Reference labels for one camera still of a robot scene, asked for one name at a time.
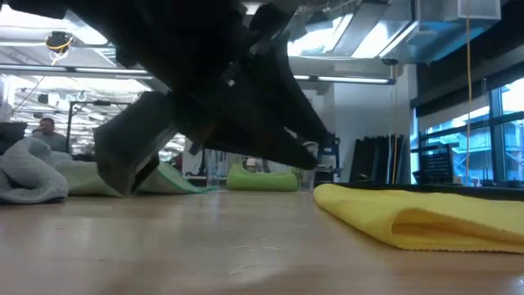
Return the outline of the yellow microfiber towel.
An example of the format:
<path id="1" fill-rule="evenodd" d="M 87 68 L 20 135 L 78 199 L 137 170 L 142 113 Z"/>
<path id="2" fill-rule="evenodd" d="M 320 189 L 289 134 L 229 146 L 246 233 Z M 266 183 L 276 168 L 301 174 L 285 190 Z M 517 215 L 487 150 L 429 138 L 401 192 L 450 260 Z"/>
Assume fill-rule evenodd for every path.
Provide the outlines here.
<path id="1" fill-rule="evenodd" d="M 314 200 L 349 226 L 392 247 L 524 254 L 524 202 L 335 184 L 319 185 Z"/>

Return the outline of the pale green microfiber towel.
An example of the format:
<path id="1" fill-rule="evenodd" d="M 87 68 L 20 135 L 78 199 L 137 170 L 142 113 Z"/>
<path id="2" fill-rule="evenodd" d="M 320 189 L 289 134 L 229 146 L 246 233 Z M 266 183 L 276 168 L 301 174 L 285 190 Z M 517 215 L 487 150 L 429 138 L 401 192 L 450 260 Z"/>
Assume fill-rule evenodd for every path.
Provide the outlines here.
<path id="1" fill-rule="evenodd" d="M 99 177 L 94 162 L 59 161 L 56 169 L 67 180 L 70 196 L 124 197 Z M 173 195 L 207 193 L 212 190 L 189 183 L 178 170 L 161 162 L 142 182 L 137 193 Z"/>

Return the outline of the grey microfiber towel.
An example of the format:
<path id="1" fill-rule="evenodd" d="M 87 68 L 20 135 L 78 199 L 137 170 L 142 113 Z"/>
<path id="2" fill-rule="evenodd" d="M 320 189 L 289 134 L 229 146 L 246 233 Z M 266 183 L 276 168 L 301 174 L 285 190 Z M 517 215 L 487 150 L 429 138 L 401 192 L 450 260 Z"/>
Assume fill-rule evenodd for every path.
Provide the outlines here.
<path id="1" fill-rule="evenodd" d="M 0 203 L 39 204 L 68 197 L 56 169 L 57 152 L 38 138 L 24 138 L 0 156 Z"/>

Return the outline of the black stacked panels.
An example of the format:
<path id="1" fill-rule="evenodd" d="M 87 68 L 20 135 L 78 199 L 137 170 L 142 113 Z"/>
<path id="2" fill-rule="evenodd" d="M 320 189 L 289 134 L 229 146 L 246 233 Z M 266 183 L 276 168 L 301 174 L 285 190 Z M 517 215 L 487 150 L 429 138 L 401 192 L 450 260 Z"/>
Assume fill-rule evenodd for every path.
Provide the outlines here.
<path id="1" fill-rule="evenodd" d="M 404 142 L 403 134 L 357 139 L 350 182 L 400 184 L 403 179 Z"/>

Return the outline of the bright green microfiber towel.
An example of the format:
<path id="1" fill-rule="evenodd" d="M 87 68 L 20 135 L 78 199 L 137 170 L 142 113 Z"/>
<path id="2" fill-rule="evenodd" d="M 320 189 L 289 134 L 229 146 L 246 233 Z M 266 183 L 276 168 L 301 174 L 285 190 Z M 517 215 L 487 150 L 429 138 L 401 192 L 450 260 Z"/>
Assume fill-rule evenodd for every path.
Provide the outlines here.
<path id="1" fill-rule="evenodd" d="M 231 166 L 226 186 L 229 190 L 295 192 L 298 179 L 291 172 L 253 173 L 239 164 Z"/>

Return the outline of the black perforated panel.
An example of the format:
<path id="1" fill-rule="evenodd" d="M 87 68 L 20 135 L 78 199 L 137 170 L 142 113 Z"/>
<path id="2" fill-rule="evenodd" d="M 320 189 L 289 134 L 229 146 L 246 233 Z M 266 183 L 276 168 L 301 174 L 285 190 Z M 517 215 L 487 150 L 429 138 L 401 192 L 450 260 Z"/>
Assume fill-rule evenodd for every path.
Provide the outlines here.
<path id="1" fill-rule="evenodd" d="M 454 182 L 453 148 L 457 143 L 412 149 L 418 155 L 419 169 L 413 172 L 417 184 L 452 184 Z"/>

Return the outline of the long ceiling light bar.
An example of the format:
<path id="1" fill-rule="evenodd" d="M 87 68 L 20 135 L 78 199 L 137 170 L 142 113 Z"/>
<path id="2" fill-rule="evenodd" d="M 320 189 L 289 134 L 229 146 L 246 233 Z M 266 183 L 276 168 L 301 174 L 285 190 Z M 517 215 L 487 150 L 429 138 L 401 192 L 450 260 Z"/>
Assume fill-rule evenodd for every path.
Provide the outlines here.
<path id="1" fill-rule="evenodd" d="M 0 64 L 0 74 L 62 76 L 96 79 L 153 79 L 153 76 L 145 70 L 17 64 Z"/>

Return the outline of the black yellow ceiling reel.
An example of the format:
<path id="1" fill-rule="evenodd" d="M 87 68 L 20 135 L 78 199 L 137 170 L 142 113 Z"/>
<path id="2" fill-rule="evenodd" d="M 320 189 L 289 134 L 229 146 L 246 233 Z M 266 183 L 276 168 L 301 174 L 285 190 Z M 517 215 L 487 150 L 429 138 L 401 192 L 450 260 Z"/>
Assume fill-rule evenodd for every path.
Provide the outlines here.
<path id="1" fill-rule="evenodd" d="M 47 49 L 54 53 L 66 53 L 74 41 L 72 34 L 65 31 L 52 31 L 45 40 Z"/>

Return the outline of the black equipment rack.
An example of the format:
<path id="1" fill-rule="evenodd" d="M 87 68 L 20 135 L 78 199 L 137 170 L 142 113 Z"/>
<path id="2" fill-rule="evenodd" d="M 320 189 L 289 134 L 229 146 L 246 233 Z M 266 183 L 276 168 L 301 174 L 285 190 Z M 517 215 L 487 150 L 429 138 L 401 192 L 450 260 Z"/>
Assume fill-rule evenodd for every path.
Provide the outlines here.
<path id="1" fill-rule="evenodd" d="M 341 176 L 340 139 L 329 133 L 327 140 L 318 147 L 318 166 L 315 183 L 337 182 Z"/>

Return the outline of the black aluminium table frame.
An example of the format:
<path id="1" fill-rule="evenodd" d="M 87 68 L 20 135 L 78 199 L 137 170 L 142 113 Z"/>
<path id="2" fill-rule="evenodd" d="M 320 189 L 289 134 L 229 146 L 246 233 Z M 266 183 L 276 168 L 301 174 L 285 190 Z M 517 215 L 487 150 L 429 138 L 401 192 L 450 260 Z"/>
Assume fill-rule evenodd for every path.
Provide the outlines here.
<path id="1" fill-rule="evenodd" d="M 343 183 L 340 186 L 367 190 L 402 190 L 415 193 L 454 193 L 481 199 L 524 202 L 524 188 L 476 188 L 458 185 L 374 184 L 368 182 Z"/>

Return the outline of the large metal air duct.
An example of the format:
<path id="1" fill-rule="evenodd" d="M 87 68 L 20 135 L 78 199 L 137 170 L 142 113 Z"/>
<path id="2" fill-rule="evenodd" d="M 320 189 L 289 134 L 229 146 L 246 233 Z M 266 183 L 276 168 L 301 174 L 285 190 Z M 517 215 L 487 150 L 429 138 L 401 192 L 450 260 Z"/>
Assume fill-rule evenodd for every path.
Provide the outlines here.
<path id="1" fill-rule="evenodd" d="M 307 0 L 287 53 L 320 60 L 439 61 L 502 18 L 508 0 Z"/>

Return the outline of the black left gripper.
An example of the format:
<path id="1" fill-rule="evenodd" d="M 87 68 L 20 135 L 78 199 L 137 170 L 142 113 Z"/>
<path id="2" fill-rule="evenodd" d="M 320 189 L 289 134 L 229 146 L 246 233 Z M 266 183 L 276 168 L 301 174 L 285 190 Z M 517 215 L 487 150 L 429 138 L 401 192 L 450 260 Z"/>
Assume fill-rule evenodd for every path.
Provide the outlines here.
<path id="1" fill-rule="evenodd" d="M 125 196 L 159 165 L 177 133 L 203 148 L 312 170 L 318 160 L 284 127 L 316 143 L 328 130 L 291 72 L 287 41 L 274 40 L 229 79 L 197 76 L 168 93 L 145 92 L 94 133 L 99 176 Z"/>

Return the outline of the dark grey seat back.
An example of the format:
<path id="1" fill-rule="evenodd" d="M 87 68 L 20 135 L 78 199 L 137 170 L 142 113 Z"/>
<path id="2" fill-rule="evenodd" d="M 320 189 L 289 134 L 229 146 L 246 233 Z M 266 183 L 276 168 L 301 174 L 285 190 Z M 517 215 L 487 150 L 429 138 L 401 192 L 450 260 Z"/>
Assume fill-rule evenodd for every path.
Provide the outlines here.
<path id="1" fill-rule="evenodd" d="M 0 156 L 25 137 L 25 122 L 0 122 Z"/>

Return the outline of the large glass window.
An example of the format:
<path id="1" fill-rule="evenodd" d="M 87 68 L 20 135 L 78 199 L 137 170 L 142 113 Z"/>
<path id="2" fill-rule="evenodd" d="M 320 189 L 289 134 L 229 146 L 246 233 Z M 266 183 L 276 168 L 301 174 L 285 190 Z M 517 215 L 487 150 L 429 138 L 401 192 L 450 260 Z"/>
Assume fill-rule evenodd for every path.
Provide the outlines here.
<path id="1" fill-rule="evenodd" d="M 453 184 L 524 188 L 524 77 L 500 85 L 483 79 L 466 93 L 453 106 L 415 111 L 411 150 L 457 143 Z M 418 169 L 412 153 L 411 171 Z"/>

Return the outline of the person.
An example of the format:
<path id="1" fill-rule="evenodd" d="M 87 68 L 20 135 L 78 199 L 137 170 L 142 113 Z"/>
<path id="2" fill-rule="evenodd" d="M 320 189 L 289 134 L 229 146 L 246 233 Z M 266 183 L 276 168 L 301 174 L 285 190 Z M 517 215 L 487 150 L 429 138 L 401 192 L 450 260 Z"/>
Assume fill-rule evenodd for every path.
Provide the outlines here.
<path id="1" fill-rule="evenodd" d="M 55 121 L 52 118 L 42 118 L 32 136 L 44 141 L 55 152 L 68 152 L 66 136 L 55 131 Z"/>

